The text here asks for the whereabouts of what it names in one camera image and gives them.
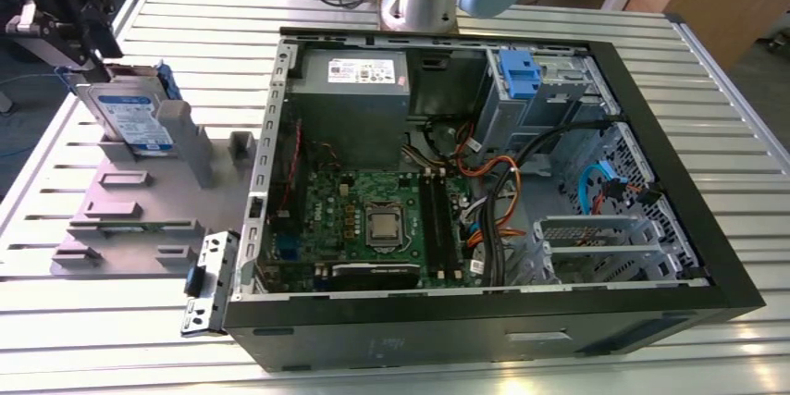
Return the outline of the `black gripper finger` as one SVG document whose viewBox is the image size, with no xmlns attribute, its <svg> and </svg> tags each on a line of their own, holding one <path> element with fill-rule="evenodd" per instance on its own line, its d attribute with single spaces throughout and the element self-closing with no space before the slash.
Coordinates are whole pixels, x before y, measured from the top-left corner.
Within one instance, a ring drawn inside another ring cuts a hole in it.
<svg viewBox="0 0 790 395">
<path fill-rule="evenodd" d="M 61 37 L 57 25 L 40 11 L 35 0 L 23 0 L 5 24 L 5 38 L 52 67 L 79 67 L 80 53 Z"/>
<path fill-rule="evenodd" d="M 76 71 L 87 83 L 109 81 L 104 60 L 123 56 L 111 23 L 105 17 L 79 16 L 73 22 L 76 37 Z"/>
</svg>

